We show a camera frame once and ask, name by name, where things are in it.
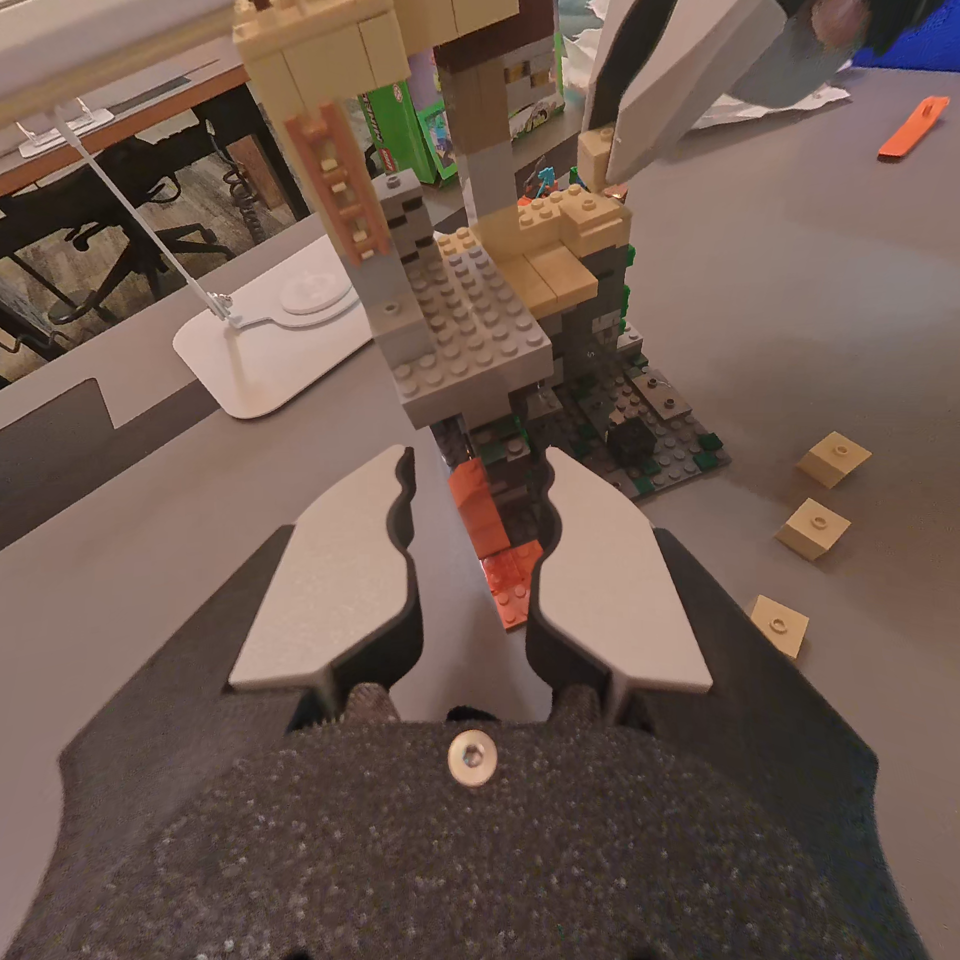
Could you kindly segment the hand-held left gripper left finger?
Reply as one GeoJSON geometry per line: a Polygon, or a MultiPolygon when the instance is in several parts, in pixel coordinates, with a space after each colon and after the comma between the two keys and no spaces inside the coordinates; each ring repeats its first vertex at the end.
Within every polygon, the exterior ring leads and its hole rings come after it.
{"type": "Polygon", "coordinates": [[[414,450],[394,445],[297,519],[228,681],[309,689],[329,714],[358,684],[389,689],[424,647],[411,503],[414,450]]]}

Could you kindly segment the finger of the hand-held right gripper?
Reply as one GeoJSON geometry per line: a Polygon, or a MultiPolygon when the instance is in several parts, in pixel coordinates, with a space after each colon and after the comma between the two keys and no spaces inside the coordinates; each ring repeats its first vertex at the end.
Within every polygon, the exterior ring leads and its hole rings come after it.
{"type": "Polygon", "coordinates": [[[676,1],[634,83],[641,116],[614,126],[606,181],[624,183],[671,147],[782,32],[776,1],[676,1]]]}
{"type": "Polygon", "coordinates": [[[676,1],[610,1],[586,95],[586,127],[627,129],[642,116],[634,83],[659,44],[676,1]]]}

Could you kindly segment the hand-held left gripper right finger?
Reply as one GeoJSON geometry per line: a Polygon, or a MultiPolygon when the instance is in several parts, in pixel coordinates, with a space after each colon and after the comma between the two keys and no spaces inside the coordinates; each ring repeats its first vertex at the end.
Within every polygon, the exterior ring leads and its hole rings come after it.
{"type": "Polygon", "coordinates": [[[552,690],[587,685],[606,716],[633,690],[714,683],[654,529],[614,485],[545,452],[546,486],[526,656],[552,690]]]}

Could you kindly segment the grey desk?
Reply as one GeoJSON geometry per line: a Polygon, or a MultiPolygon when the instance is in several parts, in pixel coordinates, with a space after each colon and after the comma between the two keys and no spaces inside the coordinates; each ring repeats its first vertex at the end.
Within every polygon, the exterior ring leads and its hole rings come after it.
{"type": "MultiPolygon", "coordinates": [[[[629,318],[731,465],[643,505],[738,602],[809,617],[798,665],[877,753],[877,818],[930,954],[958,944],[958,75],[858,71],[851,101],[691,133],[629,188],[629,318]],[[949,97],[906,158],[878,150],[949,97]],[[796,464],[837,432],[834,488],[796,464]],[[810,561],[775,539],[808,499],[850,521],[810,561]]],[[[282,524],[393,444],[415,449],[423,657],[409,719],[546,716],[505,634],[433,438],[367,346],[276,414],[212,409],[174,354],[173,294],[2,391],[2,426],[94,378],[115,426],[189,425],[2,551],[2,948],[56,842],[57,758],[282,524]]]]}

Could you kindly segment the wood-edged office desk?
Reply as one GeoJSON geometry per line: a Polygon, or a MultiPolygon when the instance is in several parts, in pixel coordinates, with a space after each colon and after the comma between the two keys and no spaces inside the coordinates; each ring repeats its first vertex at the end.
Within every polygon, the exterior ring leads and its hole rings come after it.
{"type": "MultiPolygon", "coordinates": [[[[96,154],[114,143],[191,110],[198,104],[210,101],[221,93],[233,90],[245,84],[248,79],[249,75],[244,65],[236,66],[203,82],[186,87],[169,97],[144,105],[134,112],[122,114],[112,124],[94,130],[81,139],[90,153],[96,154]]],[[[1,195],[16,193],[82,160],[82,155],[68,143],[61,144],[54,150],[49,150],[30,160],[24,159],[19,154],[3,157],[1,195]]]]}

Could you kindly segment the person's right hand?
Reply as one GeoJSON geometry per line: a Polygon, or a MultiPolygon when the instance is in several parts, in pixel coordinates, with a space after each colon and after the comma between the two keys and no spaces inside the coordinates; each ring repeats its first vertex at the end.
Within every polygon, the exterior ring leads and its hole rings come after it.
{"type": "Polygon", "coordinates": [[[818,41],[831,49],[857,49],[871,19],[866,1],[815,1],[810,22],[818,41]]]}

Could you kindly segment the white paper bag pile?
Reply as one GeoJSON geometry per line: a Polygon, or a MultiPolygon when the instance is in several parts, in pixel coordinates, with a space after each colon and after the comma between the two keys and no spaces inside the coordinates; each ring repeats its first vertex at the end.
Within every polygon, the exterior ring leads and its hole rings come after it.
{"type": "MultiPolygon", "coordinates": [[[[561,72],[564,98],[567,102],[582,107],[609,3],[558,1],[557,4],[558,29],[562,35],[561,72]]],[[[702,114],[692,126],[692,130],[760,119],[768,114],[813,112],[849,98],[850,93],[845,89],[826,82],[787,106],[759,105],[724,94],[702,114]]]]}

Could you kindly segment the orange brick separator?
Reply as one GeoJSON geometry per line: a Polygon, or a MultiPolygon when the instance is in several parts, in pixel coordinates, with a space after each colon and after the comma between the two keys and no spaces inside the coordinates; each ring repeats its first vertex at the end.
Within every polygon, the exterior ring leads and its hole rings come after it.
{"type": "Polygon", "coordinates": [[[951,103],[946,96],[932,96],[920,101],[901,127],[879,148],[881,162],[900,162],[905,159],[934,129],[941,115],[951,103]]]}

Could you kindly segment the blue plastic bin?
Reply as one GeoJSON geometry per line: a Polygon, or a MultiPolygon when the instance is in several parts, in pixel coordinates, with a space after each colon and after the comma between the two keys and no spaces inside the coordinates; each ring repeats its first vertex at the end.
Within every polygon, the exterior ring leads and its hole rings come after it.
{"type": "Polygon", "coordinates": [[[959,72],[959,34],[916,32],[897,40],[884,54],[859,51],[853,65],[918,71],[959,72]]]}

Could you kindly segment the pile of small colourful bricks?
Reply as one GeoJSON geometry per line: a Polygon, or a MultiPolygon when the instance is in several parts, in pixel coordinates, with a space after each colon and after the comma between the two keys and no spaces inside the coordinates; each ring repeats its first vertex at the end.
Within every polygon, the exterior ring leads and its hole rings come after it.
{"type": "Polygon", "coordinates": [[[524,181],[518,205],[528,206],[534,200],[544,199],[553,193],[569,190],[570,186],[586,188],[579,177],[576,166],[572,166],[568,172],[563,174],[557,174],[553,166],[544,166],[541,169],[534,170],[524,181]]]}

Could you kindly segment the white flat board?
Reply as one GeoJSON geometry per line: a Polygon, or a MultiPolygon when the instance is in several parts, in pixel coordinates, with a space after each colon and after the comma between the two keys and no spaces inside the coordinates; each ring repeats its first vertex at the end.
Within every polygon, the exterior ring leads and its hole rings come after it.
{"type": "Polygon", "coordinates": [[[176,332],[174,351],[229,416],[270,414],[372,339],[367,315],[330,237],[246,283],[207,291],[124,197],[55,108],[55,126],[184,277],[202,311],[176,332]]]}

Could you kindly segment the green toy set box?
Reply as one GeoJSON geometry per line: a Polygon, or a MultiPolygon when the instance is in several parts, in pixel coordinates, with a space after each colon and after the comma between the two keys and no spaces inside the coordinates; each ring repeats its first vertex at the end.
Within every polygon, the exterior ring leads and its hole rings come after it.
{"type": "MultiPolygon", "coordinates": [[[[565,109],[559,31],[503,57],[511,139],[522,138],[565,109]]],[[[435,51],[414,54],[403,81],[365,93],[360,106],[385,171],[412,169],[424,184],[457,172],[435,51]]]]}

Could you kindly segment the grey toy brick building model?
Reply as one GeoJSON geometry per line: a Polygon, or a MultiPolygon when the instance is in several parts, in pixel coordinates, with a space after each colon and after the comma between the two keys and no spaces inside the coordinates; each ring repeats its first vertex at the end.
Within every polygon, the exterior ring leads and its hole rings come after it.
{"type": "Polygon", "coordinates": [[[611,182],[519,205],[504,56],[556,2],[235,2],[233,41],[366,309],[414,427],[429,427],[508,631],[535,560],[534,463],[563,449],[627,497],[727,462],[626,319],[631,213],[611,182]],[[372,177],[344,99],[435,51],[468,226],[435,238],[412,172],[372,177]]]}

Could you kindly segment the black office chair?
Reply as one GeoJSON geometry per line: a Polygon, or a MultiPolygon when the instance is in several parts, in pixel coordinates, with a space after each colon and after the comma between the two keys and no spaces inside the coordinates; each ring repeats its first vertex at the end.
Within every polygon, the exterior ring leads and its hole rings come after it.
{"type": "Polygon", "coordinates": [[[216,235],[201,223],[186,224],[177,229],[153,231],[139,213],[140,208],[155,203],[165,181],[174,185],[174,198],[182,193],[177,166],[167,148],[151,144],[135,136],[102,150],[97,156],[87,155],[84,165],[41,188],[18,196],[2,198],[2,258],[16,254],[43,238],[67,232],[66,239],[79,250],[87,250],[90,238],[108,229],[119,229],[126,236],[126,246],[101,285],[87,298],[75,303],[68,299],[67,314],[47,325],[34,325],[27,318],[26,308],[7,305],[2,299],[2,330],[12,337],[2,343],[2,351],[16,354],[22,346],[46,358],[65,353],[59,340],[68,341],[60,333],[61,325],[70,324],[90,312],[111,320],[113,314],[103,303],[128,275],[143,276],[154,300],[161,297],[160,273],[168,269],[182,273],[186,284],[205,306],[222,320],[233,322],[232,298],[227,294],[207,292],[184,269],[177,254],[216,254],[228,259],[233,253],[218,243],[216,235]]]}

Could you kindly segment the toy brick instruction booklet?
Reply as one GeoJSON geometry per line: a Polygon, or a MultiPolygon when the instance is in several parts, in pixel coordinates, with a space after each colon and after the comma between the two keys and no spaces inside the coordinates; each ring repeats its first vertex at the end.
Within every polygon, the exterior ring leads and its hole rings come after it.
{"type": "Polygon", "coordinates": [[[2,2],[1,125],[228,35],[231,1],[2,2]]]}

